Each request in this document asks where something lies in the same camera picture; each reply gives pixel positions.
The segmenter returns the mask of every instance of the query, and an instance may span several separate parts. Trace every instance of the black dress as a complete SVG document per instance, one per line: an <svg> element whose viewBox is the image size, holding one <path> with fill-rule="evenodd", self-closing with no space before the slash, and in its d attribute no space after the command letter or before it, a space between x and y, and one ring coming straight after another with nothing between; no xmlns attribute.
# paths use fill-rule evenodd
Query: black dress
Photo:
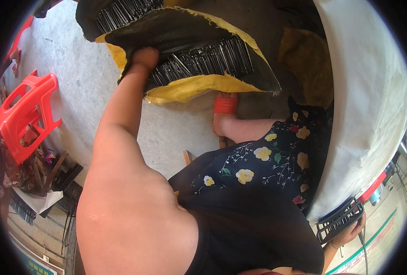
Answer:
<svg viewBox="0 0 407 275"><path fill-rule="evenodd" d="M303 213L324 168L333 107L300 106L292 97L288 105L292 116L262 139L205 153L169 179L199 226L187 274L322 272L323 250Z"/></svg>

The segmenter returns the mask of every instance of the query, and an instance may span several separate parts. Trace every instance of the woman's right hand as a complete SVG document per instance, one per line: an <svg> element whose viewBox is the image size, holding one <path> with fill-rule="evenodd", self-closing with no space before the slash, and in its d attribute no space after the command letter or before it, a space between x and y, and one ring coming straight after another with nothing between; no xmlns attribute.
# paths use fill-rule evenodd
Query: woman's right hand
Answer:
<svg viewBox="0 0 407 275"><path fill-rule="evenodd" d="M155 69L159 59L159 51L152 47L145 47L133 54L132 65L143 65L149 72Z"/></svg>
<svg viewBox="0 0 407 275"><path fill-rule="evenodd" d="M349 243L352 241L356 236L362 231L362 229L365 226L366 222L366 215L365 213L362 215L362 217L354 224L352 224L347 230L345 230L343 233L339 234L336 236L333 240L331 240L329 243L332 247L338 249L340 246L345 245L346 243Z"/></svg>

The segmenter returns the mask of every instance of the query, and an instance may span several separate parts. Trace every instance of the wrist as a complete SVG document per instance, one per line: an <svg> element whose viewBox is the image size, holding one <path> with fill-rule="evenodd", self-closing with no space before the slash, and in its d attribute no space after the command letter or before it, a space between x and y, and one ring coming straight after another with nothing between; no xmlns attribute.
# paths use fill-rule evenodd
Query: wrist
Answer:
<svg viewBox="0 0 407 275"><path fill-rule="evenodd" d="M330 241L330 242L329 242L329 245L330 245L331 247L335 248L336 250L338 250L339 247L340 247L340 245L335 245L335 244L333 243L333 241Z"/></svg>

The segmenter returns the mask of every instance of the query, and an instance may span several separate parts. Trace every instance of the red flower print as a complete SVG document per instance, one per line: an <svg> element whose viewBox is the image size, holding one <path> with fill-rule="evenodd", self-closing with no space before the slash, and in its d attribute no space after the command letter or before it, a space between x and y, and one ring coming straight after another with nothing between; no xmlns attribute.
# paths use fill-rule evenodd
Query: red flower print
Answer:
<svg viewBox="0 0 407 275"><path fill-rule="evenodd" d="M294 133L297 133L298 129L299 129L298 125L294 125L294 126L289 127L289 131L294 132Z"/></svg>
<svg viewBox="0 0 407 275"><path fill-rule="evenodd" d="M296 196L296 197L292 200L292 202L294 202L294 204L299 204L299 203L301 203L302 200L303 200L303 197L302 197L302 196Z"/></svg>

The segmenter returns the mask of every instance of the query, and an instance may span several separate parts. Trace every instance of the black wire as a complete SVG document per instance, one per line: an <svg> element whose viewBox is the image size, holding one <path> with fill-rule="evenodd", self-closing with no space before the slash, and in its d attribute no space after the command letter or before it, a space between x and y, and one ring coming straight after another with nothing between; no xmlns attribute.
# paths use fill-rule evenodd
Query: black wire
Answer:
<svg viewBox="0 0 407 275"><path fill-rule="evenodd" d="M358 234L359 239L361 241L362 247L364 248L364 254L365 254L365 275L368 275L368 259L367 259L367 250L365 247L365 226L364 226L364 234L359 233Z"/></svg>

